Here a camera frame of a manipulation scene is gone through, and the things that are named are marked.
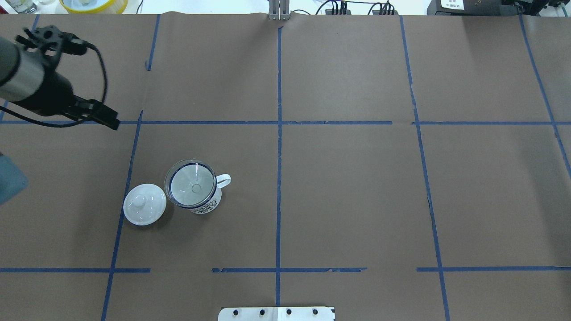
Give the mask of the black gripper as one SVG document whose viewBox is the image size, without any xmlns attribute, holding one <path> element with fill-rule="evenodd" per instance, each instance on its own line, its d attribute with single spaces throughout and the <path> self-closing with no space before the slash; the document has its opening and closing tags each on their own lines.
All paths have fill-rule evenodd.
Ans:
<svg viewBox="0 0 571 321">
<path fill-rule="evenodd" d="M 112 130 L 118 130 L 121 123 L 118 112 L 101 101 L 76 97 L 70 81 L 55 71 L 45 75 L 37 91 L 19 100 L 18 106 L 45 117 L 62 115 L 76 121 L 94 121 Z"/>
</svg>

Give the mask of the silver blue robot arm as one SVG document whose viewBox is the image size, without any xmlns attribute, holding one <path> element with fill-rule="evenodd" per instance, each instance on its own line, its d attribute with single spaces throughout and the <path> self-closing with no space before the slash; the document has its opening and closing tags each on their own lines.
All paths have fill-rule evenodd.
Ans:
<svg viewBox="0 0 571 321">
<path fill-rule="evenodd" d="M 74 94 L 73 85 L 56 69 L 61 55 L 84 55 L 91 49 L 98 56 L 103 74 L 100 100 L 84 99 Z M 3 107 L 2 111 L 28 123 L 48 128 L 69 128 L 94 121 L 112 130 L 120 126 L 118 113 L 105 104 L 108 74 L 99 49 L 73 34 L 45 31 L 27 37 L 16 36 L 13 42 L 1 38 L 1 98 L 44 117 L 62 115 L 71 123 L 54 124 L 26 117 Z"/>
</svg>

